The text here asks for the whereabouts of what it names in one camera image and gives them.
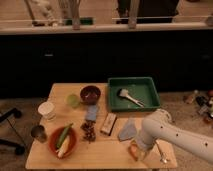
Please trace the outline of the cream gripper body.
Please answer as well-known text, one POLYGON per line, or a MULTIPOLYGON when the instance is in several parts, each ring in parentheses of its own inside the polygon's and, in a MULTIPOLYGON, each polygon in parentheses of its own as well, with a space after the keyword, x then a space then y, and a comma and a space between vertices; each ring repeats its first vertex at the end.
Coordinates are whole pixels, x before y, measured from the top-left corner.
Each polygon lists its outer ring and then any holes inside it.
POLYGON ((150 151, 153 149, 152 145, 147 145, 143 142, 137 142, 136 140, 132 140, 130 142, 130 145, 135 145, 137 148, 137 155, 138 155, 138 160, 137 161, 143 161, 150 153, 150 151))

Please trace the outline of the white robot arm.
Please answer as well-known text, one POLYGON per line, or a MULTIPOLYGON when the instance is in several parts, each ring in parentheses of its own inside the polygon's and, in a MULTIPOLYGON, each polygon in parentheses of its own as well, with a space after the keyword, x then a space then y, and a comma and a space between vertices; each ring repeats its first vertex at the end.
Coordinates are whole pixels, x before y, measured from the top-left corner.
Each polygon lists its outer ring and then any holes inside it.
POLYGON ((168 159, 157 143, 160 139, 213 164, 213 138, 180 129, 171 122, 171 114, 164 109, 157 109, 142 119, 141 129, 128 147, 128 152, 134 160, 144 160, 153 147, 157 146, 160 161, 167 164, 168 159))

